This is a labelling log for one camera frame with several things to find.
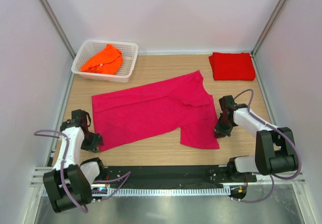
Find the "magenta pink t-shirt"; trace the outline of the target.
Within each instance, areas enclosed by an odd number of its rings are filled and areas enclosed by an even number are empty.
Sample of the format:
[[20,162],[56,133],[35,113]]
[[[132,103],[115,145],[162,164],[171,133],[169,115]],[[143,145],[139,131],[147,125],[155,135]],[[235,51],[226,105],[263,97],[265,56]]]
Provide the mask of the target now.
[[140,87],[92,96],[95,132],[103,138],[99,150],[181,130],[185,146],[217,150],[217,115],[213,97],[199,71]]

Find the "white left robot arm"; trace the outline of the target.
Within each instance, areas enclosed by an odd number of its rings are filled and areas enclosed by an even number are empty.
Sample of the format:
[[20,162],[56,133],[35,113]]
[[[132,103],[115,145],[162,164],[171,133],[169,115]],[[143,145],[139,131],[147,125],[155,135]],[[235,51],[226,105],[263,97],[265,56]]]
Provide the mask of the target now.
[[60,130],[39,130],[37,136],[61,137],[58,158],[52,171],[43,176],[43,184],[51,206],[56,213],[73,208],[88,212],[87,204],[92,200],[93,183],[106,180],[107,172],[99,157],[79,161],[80,152],[98,153],[103,144],[99,133],[89,131],[91,118],[88,112],[73,110],[71,119],[62,123]]

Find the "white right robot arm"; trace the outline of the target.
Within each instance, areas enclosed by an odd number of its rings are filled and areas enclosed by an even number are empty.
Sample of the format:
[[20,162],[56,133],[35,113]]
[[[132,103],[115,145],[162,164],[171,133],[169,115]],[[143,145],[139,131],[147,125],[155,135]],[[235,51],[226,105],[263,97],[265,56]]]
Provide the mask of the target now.
[[222,112],[214,128],[215,137],[230,137],[234,127],[244,128],[255,138],[253,156],[229,160],[227,177],[237,182],[245,173],[272,175],[283,180],[296,178],[301,172],[301,159],[294,144],[292,130],[278,127],[255,114],[247,104],[237,104],[232,95],[219,99]]

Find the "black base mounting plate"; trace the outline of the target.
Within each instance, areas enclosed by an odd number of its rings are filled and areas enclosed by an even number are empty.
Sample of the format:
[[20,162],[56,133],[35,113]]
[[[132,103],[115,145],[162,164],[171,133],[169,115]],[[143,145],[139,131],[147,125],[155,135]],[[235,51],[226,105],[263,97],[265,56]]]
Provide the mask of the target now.
[[95,180],[113,180],[128,172],[123,189],[212,189],[257,181],[251,173],[238,174],[233,167],[219,165],[108,166]]

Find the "folded red t-shirt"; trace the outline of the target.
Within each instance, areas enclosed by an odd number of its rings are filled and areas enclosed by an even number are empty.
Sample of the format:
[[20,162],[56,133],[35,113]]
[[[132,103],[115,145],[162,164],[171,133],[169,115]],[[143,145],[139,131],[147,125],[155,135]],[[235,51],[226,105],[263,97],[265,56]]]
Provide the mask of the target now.
[[249,53],[219,53],[209,56],[215,81],[253,81],[256,78]]

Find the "orange t-shirt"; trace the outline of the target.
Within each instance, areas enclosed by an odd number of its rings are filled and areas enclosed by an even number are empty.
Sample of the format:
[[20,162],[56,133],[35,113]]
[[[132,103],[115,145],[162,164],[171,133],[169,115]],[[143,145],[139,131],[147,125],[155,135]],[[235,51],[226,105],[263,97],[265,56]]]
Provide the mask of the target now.
[[91,57],[82,67],[82,72],[114,75],[123,63],[122,52],[112,44]]

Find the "white plastic basket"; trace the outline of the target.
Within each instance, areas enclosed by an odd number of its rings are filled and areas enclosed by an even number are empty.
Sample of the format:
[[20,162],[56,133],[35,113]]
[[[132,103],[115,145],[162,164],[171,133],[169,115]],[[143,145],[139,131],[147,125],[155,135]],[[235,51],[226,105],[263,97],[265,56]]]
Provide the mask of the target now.
[[[113,74],[101,74],[82,72],[81,67],[94,55],[102,51],[108,44],[113,45],[120,50],[123,57],[123,62],[118,71]],[[134,70],[136,59],[138,56],[138,45],[129,42],[106,41],[106,40],[87,40],[79,48],[75,59],[71,66],[71,71],[84,79],[110,81],[126,83]]]

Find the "right aluminium corner post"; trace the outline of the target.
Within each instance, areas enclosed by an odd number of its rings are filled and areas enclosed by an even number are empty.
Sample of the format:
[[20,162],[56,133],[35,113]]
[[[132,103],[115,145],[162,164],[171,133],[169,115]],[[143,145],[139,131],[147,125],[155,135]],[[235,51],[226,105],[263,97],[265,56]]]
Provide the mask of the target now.
[[267,35],[271,31],[272,27],[274,26],[275,22],[277,21],[278,17],[280,16],[282,10],[284,9],[285,5],[287,4],[288,0],[278,0],[272,13],[269,16],[268,21],[266,22],[253,50],[251,51],[251,56],[254,58],[255,55],[258,53],[260,47],[264,43]]

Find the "aluminium corner post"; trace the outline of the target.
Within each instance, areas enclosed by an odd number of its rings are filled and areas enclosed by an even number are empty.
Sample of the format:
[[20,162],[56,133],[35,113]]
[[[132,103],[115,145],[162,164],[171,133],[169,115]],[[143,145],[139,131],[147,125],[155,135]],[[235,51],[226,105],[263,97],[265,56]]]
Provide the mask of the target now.
[[59,38],[61,39],[63,45],[65,46],[66,50],[68,51],[68,53],[71,55],[72,58],[75,58],[76,53],[74,51],[74,49],[72,48],[71,43],[69,42],[62,26],[60,25],[50,3],[48,2],[48,0],[38,0],[44,10],[44,12],[46,13],[47,17],[49,18],[50,22],[52,23],[55,31],[57,32]]
[[271,31],[272,27],[274,26],[275,22],[277,21],[278,17],[280,16],[282,10],[284,9],[285,5],[287,4],[288,0],[278,0],[272,13],[269,16],[268,21],[266,22],[253,50],[251,51],[251,56],[254,58],[255,55],[258,53],[260,47],[264,43],[267,35]]

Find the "left aluminium corner post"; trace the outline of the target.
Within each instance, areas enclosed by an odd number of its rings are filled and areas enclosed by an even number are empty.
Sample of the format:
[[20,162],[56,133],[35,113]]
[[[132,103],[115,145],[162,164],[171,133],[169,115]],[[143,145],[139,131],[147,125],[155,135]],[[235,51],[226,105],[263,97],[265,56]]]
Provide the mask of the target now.
[[60,25],[50,3],[48,2],[48,0],[38,0],[44,10],[44,12],[46,13],[47,17],[49,18],[50,22],[52,23],[55,31],[57,32],[59,38],[61,39],[63,45],[65,46],[66,50],[68,51],[68,53],[71,55],[72,58],[75,58],[76,53],[74,51],[74,49],[72,48],[71,43],[69,42],[62,26]]

